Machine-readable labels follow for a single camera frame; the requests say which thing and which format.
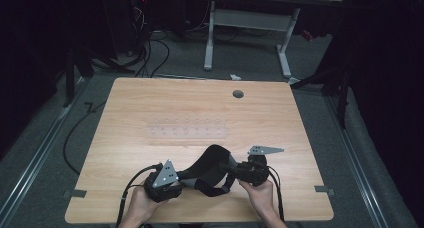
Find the black cable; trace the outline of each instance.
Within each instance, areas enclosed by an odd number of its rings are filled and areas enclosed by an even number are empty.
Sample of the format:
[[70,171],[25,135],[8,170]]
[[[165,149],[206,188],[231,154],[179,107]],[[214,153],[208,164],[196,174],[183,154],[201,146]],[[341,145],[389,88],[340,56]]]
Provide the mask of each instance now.
[[221,41],[221,42],[230,42],[230,41],[233,41],[234,39],[236,39],[237,37],[238,37],[238,35],[239,35],[239,32],[240,32],[240,29],[239,28],[236,28],[236,30],[235,30],[235,34],[234,34],[234,36],[233,37],[231,37],[231,38],[229,38],[229,39],[220,39],[220,38],[218,38],[217,36],[216,36],[216,34],[214,35],[214,39],[215,40],[217,40],[217,41]]
[[149,60],[150,60],[150,54],[152,53],[152,46],[151,46],[151,44],[150,44],[150,37],[149,37],[149,39],[147,40],[147,44],[148,44],[148,48],[149,48],[149,54],[147,55],[147,59],[146,58],[144,58],[144,64],[140,67],[140,69],[137,71],[137,73],[134,75],[134,77],[137,77],[139,74],[140,74],[140,72],[141,71],[143,71],[143,73],[144,73],[144,69],[146,70],[146,72],[147,72],[147,68],[146,68],[146,66],[147,66],[147,63],[149,62]]
[[268,168],[272,169],[275,172],[275,174],[277,174],[277,177],[278,177],[278,181],[277,181],[274,174],[272,174],[272,172],[269,172],[269,175],[274,180],[275,186],[277,188],[278,212],[280,213],[280,219],[284,222],[284,210],[283,210],[283,200],[281,198],[280,177],[278,176],[278,173],[272,167],[268,166]]
[[162,61],[162,63],[158,66],[158,67],[156,67],[153,71],[152,71],[152,74],[150,74],[150,78],[153,78],[153,75],[156,73],[156,71],[157,70],[159,70],[159,68],[163,65],[163,64],[165,64],[165,62],[168,60],[168,58],[169,58],[169,47],[165,44],[165,43],[163,43],[162,41],[160,41],[160,40],[155,40],[156,42],[159,42],[159,43],[161,43],[162,45],[164,45],[165,46],[165,48],[166,48],[166,50],[167,50],[167,54],[166,54],[166,57],[165,57],[165,59]]
[[125,187],[124,193],[122,193],[122,197],[121,197],[121,204],[119,205],[119,213],[118,213],[118,218],[116,220],[116,227],[119,227],[119,224],[121,224],[121,220],[122,220],[122,216],[124,215],[124,209],[125,209],[125,201],[127,199],[127,195],[128,195],[128,190],[131,187],[134,186],[141,186],[141,185],[132,185],[132,183],[144,172],[148,171],[148,170],[152,170],[152,169],[158,169],[161,167],[161,164],[158,165],[151,165],[148,166],[144,169],[142,169],[141,171],[137,172],[137,174],[135,174],[135,176],[130,180],[130,182],[128,182],[127,186]]
[[106,104],[106,101],[102,102],[100,105],[96,106],[94,109],[88,111],[87,114],[85,114],[81,119],[78,120],[78,122],[72,127],[71,131],[66,136],[65,143],[63,144],[63,159],[65,160],[65,162],[69,166],[69,168],[73,172],[75,172],[75,174],[77,174],[77,175],[80,175],[80,172],[73,165],[71,165],[71,163],[69,162],[68,157],[66,155],[66,146],[68,144],[69,138],[71,137],[71,135],[75,131],[75,129],[78,127],[78,125],[81,124],[81,122],[83,122],[85,120],[85,118],[87,118],[90,114],[96,112],[96,110],[99,109],[100,107],[102,107],[104,104]]

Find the wooden table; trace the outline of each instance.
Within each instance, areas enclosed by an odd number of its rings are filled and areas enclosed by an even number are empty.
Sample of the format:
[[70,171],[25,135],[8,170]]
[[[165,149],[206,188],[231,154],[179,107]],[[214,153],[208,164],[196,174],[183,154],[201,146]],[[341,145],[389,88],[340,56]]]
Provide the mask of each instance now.
[[[235,90],[244,96],[235,98]],[[135,173],[167,159],[184,170],[211,144],[227,148],[238,162],[246,161],[253,145],[284,148],[267,160],[281,177],[286,220],[332,219],[327,194],[315,191],[324,184],[288,84],[118,78],[75,188],[87,194],[71,198],[66,221],[114,223]],[[185,188],[149,222],[256,220],[247,193],[235,182],[230,193],[214,198]]]

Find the wire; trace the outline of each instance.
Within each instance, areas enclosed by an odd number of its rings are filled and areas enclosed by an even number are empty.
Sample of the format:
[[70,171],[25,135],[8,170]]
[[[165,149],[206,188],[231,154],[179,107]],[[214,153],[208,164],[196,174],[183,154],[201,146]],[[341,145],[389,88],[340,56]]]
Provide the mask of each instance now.
[[143,77],[144,69],[146,70],[146,73],[147,73],[147,67],[146,67],[147,66],[147,62],[149,62],[149,60],[150,60],[150,54],[152,53],[152,46],[150,44],[150,37],[147,40],[147,43],[148,43],[148,47],[149,47],[149,54],[147,56],[147,59],[146,59],[146,57],[144,57],[144,64],[140,67],[140,69],[137,71],[137,73],[135,73],[134,77],[137,77],[140,74],[141,71],[143,71],[143,73],[141,75],[141,77]]
[[71,163],[68,160],[67,154],[66,154],[66,146],[68,144],[69,138],[71,137],[71,135],[75,131],[75,129],[78,127],[78,125],[81,124],[81,122],[83,122],[85,120],[85,118],[87,118],[90,114],[95,113],[97,111],[97,109],[102,107],[104,104],[106,104],[106,101],[102,102],[100,105],[96,106],[94,109],[88,111],[87,114],[85,114],[81,119],[79,119],[77,121],[77,123],[72,127],[71,131],[66,136],[65,143],[63,144],[63,149],[62,149],[63,159],[65,160],[65,162],[69,166],[69,168],[77,175],[80,175],[80,171],[78,171],[73,165],[71,165]]
[[160,40],[155,40],[156,42],[159,42],[159,43],[161,43],[162,45],[164,45],[165,46],[165,48],[166,48],[166,50],[167,50],[167,54],[166,54],[166,57],[165,57],[165,59],[162,61],[162,63],[158,66],[158,67],[156,67],[153,71],[152,71],[152,74],[150,74],[150,78],[153,78],[153,76],[155,75],[155,73],[156,73],[156,71],[158,71],[159,70],[159,68],[163,65],[163,64],[165,64],[165,62],[168,60],[168,58],[169,58],[169,47],[165,44],[165,43],[163,43],[162,41],[160,41]]
[[277,181],[277,179],[275,178],[274,174],[272,174],[272,172],[269,172],[269,175],[274,180],[275,186],[277,188],[278,212],[280,213],[280,219],[284,222],[284,210],[283,210],[283,200],[281,198],[280,177],[278,176],[278,173],[271,166],[268,166],[268,168],[270,168],[271,170],[273,170],[275,172],[275,174],[277,174],[277,177],[278,177],[278,181]]
[[204,28],[208,27],[208,25],[204,25],[203,27],[200,27],[200,26],[202,26],[205,23],[206,17],[208,16],[208,11],[209,11],[210,4],[211,4],[211,2],[209,1],[208,2],[208,5],[206,6],[205,15],[203,16],[203,19],[199,23],[199,25],[197,27],[193,28],[193,29],[186,30],[187,33],[189,33],[190,31],[197,31],[197,30],[201,30],[201,29],[204,29]]
[[160,167],[161,167],[161,164],[148,166],[148,167],[142,169],[141,171],[137,172],[137,174],[135,174],[135,176],[130,180],[130,182],[128,182],[127,186],[125,187],[124,192],[122,193],[121,204],[119,205],[118,218],[116,220],[116,227],[119,227],[119,224],[121,224],[122,216],[124,215],[125,201],[127,199],[128,190],[131,187],[134,187],[134,186],[142,186],[142,185],[133,185],[132,183],[144,172],[146,172],[148,170],[152,170],[152,169],[158,169]]

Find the dark background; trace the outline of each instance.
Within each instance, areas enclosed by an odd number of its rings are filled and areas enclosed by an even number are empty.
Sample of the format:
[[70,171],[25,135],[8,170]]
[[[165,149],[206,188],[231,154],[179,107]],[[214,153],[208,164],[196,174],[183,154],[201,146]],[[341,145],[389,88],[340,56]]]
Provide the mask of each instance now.
[[[180,36],[189,26],[186,20],[201,21],[206,7],[206,1],[147,1],[141,7],[149,11],[152,25]],[[372,9],[342,15],[307,7],[295,33],[334,35],[317,73],[334,67],[348,73],[375,147],[417,223],[424,226],[423,0],[344,3]],[[110,58],[134,50],[136,34],[127,5],[128,0],[0,0],[1,157],[56,92],[73,39]],[[340,82],[341,75],[318,83]]]

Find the gray carpet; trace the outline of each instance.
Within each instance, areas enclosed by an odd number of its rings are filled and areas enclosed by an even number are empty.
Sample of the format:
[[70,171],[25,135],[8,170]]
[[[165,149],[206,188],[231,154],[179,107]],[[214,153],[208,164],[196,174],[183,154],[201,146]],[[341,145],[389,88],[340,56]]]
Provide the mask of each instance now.
[[[154,36],[160,38],[164,34],[157,33]],[[232,36],[227,34],[218,38],[229,39]],[[282,76],[275,51],[275,45],[281,38],[280,33],[260,37],[243,34],[230,42],[216,42],[213,69],[204,71],[205,37],[187,36],[181,39],[169,35],[162,41],[169,46],[170,56],[157,71],[157,75],[163,77],[164,74],[172,74],[229,80],[230,74],[235,74],[242,80],[286,82],[287,79]],[[330,41],[331,37],[318,38],[310,42],[299,36],[292,37],[287,57],[293,76],[300,79],[313,74]],[[151,45],[152,57],[148,65],[150,72],[166,57],[166,48],[162,44],[153,41]],[[64,126],[58,133],[48,158],[17,209],[10,227],[109,227],[90,224],[71,225],[65,222],[64,214],[69,198],[64,198],[63,194],[66,190],[74,188],[78,177],[65,164],[62,150],[72,127],[87,114],[88,105],[85,103],[93,103],[94,107],[106,101],[114,79],[120,76],[124,75],[110,70],[96,69],[95,76],[88,82],[87,88],[75,102]],[[50,125],[62,110],[61,106],[65,101],[64,79],[57,86],[58,93],[40,108],[31,124],[0,163],[1,203],[7,200]],[[337,124],[333,121],[333,114],[318,88],[317,85],[309,85],[293,92],[324,183],[335,192],[330,196],[335,216],[331,221],[302,222],[301,225],[303,227],[374,227],[348,164],[344,143],[339,135]],[[416,227],[393,181],[375,152],[351,93],[349,99],[347,131],[375,188],[389,227]],[[83,165],[101,113],[102,109],[99,109],[96,113],[89,115],[69,137],[68,158],[78,170]],[[299,224],[290,222],[289,227],[299,227]]]

